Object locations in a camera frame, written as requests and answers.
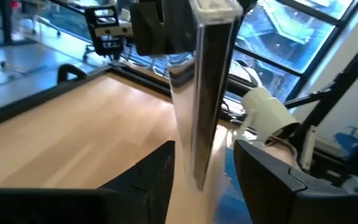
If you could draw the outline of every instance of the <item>window frame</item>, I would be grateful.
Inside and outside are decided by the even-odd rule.
[[[296,85],[294,86],[294,88],[291,90],[291,92],[289,93],[289,95],[286,98],[286,101],[288,101],[288,100],[292,100],[292,99],[296,98],[296,96],[299,94],[299,92],[304,87],[306,82],[309,80],[310,76],[316,70],[316,67],[321,63],[321,61],[323,60],[324,56],[327,54],[329,49],[334,45],[335,41],[339,37],[339,34],[344,30],[344,28],[349,23],[350,19],[354,15],[354,13],[357,12],[358,0],[353,0],[351,2],[351,4],[345,10],[344,14],[342,15],[342,17],[340,19],[336,19],[335,17],[330,16],[329,14],[325,14],[324,12],[321,12],[317,9],[313,9],[312,7],[306,6],[306,5],[304,5],[298,1],[295,1],[295,0],[274,0],[274,1],[277,1],[281,4],[286,5],[286,6],[292,7],[300,12],[303,12],[309,16],[315,17],[323,22],[327,22],[328,24],[331,24],[334,26],[334,29],[328,35],[327,39],[324,41],[321,48],[318,50],[318,52],[313,57],[310,64],[308,65],[308,67],[306,68],[306,70],[303,73],[298,72],[292,68],[286,67],[284,65],[281,65],[277,62],[274,62],[274,61],[270,60],[269,58],[266,58],[262,55],[255,53],[255,52],[251,52],[250,50],[247,50],[237,44],[234,46],[234,50],[241,54],[245,54],[247,56],[253,57],[256,60],[260,60],[262,62],[268,63],[276,68],[283,70],[284,72],[287,72],[291,75],[299,77],[299,80],[297,81]],[[242,89],[243,91],[240,91],[238,84],[241,83],[241,81],[239,79],[241,79],[241,78],[237,78],[237,77],[234,78],[233,75],[230,75],[229,80],[228,80],[228,85],[227,85],[227,91],[237,94],[237,95],[242,94],[242,93],[245,94],[247,92],[247,89],[245,88],[245,86],[247,84],[245,81],[242,82],[242,85],[244,86],[244,88]]]

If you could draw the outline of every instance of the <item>floor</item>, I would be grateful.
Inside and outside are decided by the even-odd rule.
[[[0,67],[0,107],[55,86],[61,64],[71,63],[91,72],[107,63],[95,53],[83,61],[87,42],[66,33],[58,37],[55,30],[45,26],[36,26],[37,34],[33,35],[30,24],[22,21],[23,34],[42,44],[0,47],[0,62],[8,64],[6,69]]]
[[[223,123],[217,142],[226,134]],[[177,139],[169,98],[104,75],[0,124],[0,187],[96,188]],[[167,223],[204,223],[178,147],[175,164]]]

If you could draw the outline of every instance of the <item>transparent plastic panel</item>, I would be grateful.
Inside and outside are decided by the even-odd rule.
[[[190,4],[199,24],[233,22],[242,14],[242,7],[236,0],[190,0]]]
[[[242,8],[235,1],[190,2],[198,25],[196,50],[168,60],[180,138],[175,178],[186,182],[174,182],[172,194],[183,194],[170,206],[186,211],[182,223],[249,223],[246,216],[230,220],[233,213],[244,214],[245,203],[226,175],[227,129],[217,128]],[[232,201],[239,206],[232,209]]]

